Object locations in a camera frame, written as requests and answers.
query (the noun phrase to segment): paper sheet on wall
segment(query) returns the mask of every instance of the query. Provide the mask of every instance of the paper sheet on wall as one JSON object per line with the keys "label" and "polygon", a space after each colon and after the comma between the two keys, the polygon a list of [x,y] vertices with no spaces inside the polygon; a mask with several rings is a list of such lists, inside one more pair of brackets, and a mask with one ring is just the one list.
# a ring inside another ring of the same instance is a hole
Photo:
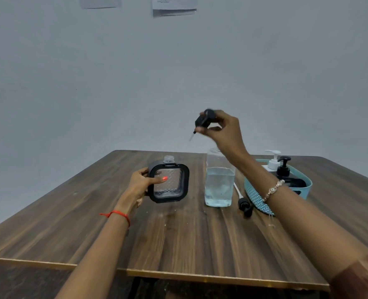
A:
{"label": "paper sheet on wall", "polygon": [[121,7],[122,0],[79,0],[82,9]]}
{"label": "paper sheet on wall", "polygon": [[192,10],[197,5],[198,0],[152,0],[152,9]]}

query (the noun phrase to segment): woven plastic basket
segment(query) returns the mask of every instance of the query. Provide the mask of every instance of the woven plastic basket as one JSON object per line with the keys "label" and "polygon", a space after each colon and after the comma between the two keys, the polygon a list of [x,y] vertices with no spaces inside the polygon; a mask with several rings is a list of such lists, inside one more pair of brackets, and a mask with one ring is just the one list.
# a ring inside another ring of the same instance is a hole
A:
{"label": "woven plastic basket", "polygon": [[[269,161],[269,159],[257,159],[256,161],[259,161],[261,163],[267,163]],[[306,183],[306,187],[305,188],[291,188],[296,194],[298,194],[300,197],[306,199],[308,193],[310,192],[310,188],[313,185],[313,183],[311,182],[311,179],[308,178],[306,175],[304,175],[302,172],[300,172],[299,170],[295,169],[294,167],[287,165],[290,169],[290,172],[295,175],[297,178],[300,178],[302,180],[305,181]],[[247,195],[249,196],[249,198],[251,199],[251,201],[253,202],[253,204],[255,205],[255,207],[266,213],[269,215],[274,215],[274,213],[270,210],[270,208],[268,207],[268,205],[266,205],[263,202],[263,199],[261,198],[261,196],[257,193],[257,191],[255,190],[255,188],[252,186],[252,184],[245,178],[245,191],[247,193]]]}

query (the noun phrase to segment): water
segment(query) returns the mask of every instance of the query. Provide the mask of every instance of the water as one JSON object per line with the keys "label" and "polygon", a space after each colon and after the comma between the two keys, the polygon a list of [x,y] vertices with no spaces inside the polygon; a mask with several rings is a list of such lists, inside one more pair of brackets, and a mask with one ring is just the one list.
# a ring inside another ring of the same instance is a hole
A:
{"label": "water", "polygon": [[205,202],[208,206],[231,206],[235,172],[228,168],[206,169]]}

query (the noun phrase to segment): clear plastic bottle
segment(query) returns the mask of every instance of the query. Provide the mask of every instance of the clear plastic bottle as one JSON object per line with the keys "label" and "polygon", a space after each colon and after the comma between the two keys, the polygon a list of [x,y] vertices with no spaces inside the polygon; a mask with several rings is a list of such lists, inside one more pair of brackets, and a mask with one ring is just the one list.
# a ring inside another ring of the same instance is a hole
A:
{"label": "clear plastic bottle", "polygon": [[210,149],[206,158],[205,203],[208,206],[231,206],[235,167],[217,148]]}

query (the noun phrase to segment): wood grain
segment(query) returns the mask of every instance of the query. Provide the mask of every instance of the wood grain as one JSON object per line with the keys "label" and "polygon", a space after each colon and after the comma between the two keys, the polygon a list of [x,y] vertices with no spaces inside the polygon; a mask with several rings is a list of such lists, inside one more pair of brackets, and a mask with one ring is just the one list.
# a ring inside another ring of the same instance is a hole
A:
{"label": "wood grain", "polygon": [[[190,169],[188,195],[180,202],[144,201],[118,267],[129,275],[251,286],[327,290],[279,221],[255,211],[243,218],[238,195],[227,208],[204,203],[206,155],[113,151],[0,224],[0,261],[77,264],[125,190],[131,172],[166,154]],[[308,200],[368,246],[368,178],[321,157],[293,157],[311,178]],[[244,178],[236,184],[244,192]]]}

